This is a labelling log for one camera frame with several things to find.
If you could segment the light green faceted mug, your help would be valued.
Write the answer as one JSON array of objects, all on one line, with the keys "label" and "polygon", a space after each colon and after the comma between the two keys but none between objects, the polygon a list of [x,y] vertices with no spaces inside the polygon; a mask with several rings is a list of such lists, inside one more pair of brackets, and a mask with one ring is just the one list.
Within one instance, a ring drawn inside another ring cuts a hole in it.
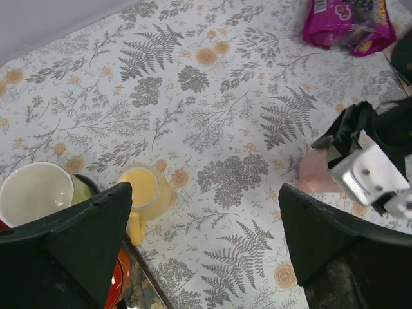
[{"label": "light green faceted mug", "polygon": [[91,189],[57,164],[34,162],[13,171],[1,186],[1,221],[18,227],[88,200]]}]

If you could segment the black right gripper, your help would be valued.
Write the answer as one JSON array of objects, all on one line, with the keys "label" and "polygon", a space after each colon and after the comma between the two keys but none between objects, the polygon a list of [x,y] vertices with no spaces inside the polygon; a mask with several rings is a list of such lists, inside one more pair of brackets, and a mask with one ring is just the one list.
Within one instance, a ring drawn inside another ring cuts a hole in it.
[{"label": "black right gripper", "polygon": [[312,149],[326,150],[327,162],[338,163],[355,150],[361,149],[358,142],[361,131],[379,146],[384,142],[376,130],[378,114],[366,101],[352,104],[335,119],[328,130],[311,144]]}]

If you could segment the orange mug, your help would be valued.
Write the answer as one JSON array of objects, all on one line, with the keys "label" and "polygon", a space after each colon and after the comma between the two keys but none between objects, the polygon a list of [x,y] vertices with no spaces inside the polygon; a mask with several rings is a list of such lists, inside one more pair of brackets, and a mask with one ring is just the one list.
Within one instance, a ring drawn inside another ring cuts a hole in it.
[{"label": "orange mug", "polygon": [[127,252],[120,249],[117,257],[117,262],[111,279],[106,299],[105,309],[121,309],[127,308],[124,300],[126,288],[129,286],[129,278],[131,274],[131,261]]}]

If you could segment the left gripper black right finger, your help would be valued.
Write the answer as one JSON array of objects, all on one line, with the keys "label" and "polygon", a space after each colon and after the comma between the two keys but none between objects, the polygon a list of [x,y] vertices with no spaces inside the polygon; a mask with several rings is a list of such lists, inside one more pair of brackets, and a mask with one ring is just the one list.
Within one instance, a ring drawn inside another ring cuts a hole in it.
[{"label": "left gripper black right finger", "polygon": [[297,283],[310,308],[411,308],[411,235],[287,183],[279,206]]}]

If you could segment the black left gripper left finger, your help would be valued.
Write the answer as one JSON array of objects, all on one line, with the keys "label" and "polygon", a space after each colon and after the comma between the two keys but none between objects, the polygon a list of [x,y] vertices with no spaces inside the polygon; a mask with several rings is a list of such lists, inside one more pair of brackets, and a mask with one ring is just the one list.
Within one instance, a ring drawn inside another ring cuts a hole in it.
[{"label": "black left gripper left finger", "polygon": [[1,308],[103,308],[131,210],[119,183],[1,231]]}]

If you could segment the light pink ribbed mug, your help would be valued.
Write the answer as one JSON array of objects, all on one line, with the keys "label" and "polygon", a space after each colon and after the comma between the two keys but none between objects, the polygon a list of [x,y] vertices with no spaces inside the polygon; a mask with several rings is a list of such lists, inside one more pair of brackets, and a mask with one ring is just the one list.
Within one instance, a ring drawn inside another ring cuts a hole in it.
[{"label": "light pink ribbed mug", "polygon": [[330,176],[327,163],[326,149],[309,151],[299,162],[296,187],[307,194],[341,192]]}]

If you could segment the yellow mug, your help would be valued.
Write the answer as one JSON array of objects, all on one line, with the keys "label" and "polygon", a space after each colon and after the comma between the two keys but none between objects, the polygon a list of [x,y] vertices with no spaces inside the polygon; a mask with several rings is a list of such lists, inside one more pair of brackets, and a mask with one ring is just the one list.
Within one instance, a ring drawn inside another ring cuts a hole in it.
[{"label": "yellow mug", "polygon": [[171,201],[171,188],[160,171],[148,165],[137,164],[125,171],[118,183],[131,184],[132,207],[129,215],[129,237],[134,246],[144,242],[146,223],[164,214]]}]

